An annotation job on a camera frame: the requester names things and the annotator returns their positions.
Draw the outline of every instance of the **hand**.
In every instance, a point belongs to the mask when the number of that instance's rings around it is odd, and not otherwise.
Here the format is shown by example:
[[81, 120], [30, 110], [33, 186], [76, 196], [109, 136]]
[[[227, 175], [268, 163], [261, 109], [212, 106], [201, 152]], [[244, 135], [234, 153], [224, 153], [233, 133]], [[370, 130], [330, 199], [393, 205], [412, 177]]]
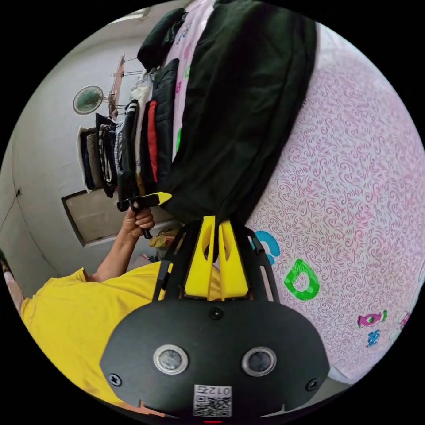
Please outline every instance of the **hand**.
[[146, 208], [142, 211], [134, 212], [129, 208], [123, 220], [123, 230], [133, 239], [139, 239], [143, 234], [142, 229], [151, 230], [155, 226], [151, 209]]

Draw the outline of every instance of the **wall fan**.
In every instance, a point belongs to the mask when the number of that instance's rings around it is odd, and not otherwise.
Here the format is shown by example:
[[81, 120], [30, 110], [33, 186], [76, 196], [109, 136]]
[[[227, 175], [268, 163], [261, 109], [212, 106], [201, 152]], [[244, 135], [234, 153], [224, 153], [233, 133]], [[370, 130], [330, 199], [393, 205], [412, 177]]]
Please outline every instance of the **wall fan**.
[[104, 101], [107, 101], [107, 98], [102, 89], [96, 85], [88, 85], [74, 97], [73, 108], [78, 115], [87, 115], [96, 111]]

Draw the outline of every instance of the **green letter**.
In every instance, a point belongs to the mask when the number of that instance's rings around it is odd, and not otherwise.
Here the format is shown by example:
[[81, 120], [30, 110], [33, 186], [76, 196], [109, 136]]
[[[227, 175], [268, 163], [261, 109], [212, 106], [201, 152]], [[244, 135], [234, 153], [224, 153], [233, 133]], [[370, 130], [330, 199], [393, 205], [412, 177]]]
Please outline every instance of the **green letter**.
[[[296, 290], [294, 287], [294, 283], [296, 282], [298, 276], [301, 273], [306, 273], [310, 281], [309, 287], [303, 292]], [[320, 289], [320, 284], [317, 279], [317, 276], [314, 274], [314, 271], [307, 263], [305, 263], [301, 259], [298, 259], [295, 262], [294, 266], [289, 271], [283, 283], [291, 292], [291, 294], [296, 296], [301, 301], [313, 299], [318, 294]]]

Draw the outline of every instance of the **black screw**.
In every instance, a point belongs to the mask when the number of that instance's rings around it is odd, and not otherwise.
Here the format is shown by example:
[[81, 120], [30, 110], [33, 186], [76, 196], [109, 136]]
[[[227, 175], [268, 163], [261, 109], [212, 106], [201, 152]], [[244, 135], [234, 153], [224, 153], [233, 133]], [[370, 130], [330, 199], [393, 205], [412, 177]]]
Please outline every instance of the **black screw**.
[[224, 311], [220, 307], [213, 307], [209, 311], [209, 316], [213, 320], [220, 320], [224, 316]]
[[122, 384], [121, 378], [115, 373], [111, 373], [108, 376], [108, 380], [113, 386], [121, 386]]
[[317, 379], [312, 379], [306, 386], [305, 389], [307, 391], [314, 391], [317, 389], [317, 386], [319, 385], [319, 381]]

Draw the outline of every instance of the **yellow shirt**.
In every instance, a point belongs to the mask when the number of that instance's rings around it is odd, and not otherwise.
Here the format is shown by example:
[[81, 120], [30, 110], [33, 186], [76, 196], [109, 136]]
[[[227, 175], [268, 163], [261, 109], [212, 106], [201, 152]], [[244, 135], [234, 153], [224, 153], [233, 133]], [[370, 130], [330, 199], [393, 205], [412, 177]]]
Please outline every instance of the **yellow shirt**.
[[[84, 269], [50, 279], [23, 302], [22, 320], [47, 358], [72, 383], [105, 402], [131, 408], [115, 396], [99, 363], [119, 322], [151, 302], [159, 265], [148, 264], [103, 283], [87, 282]], [[220, 298], [219, 279], [213, 268], [210, 300]]]

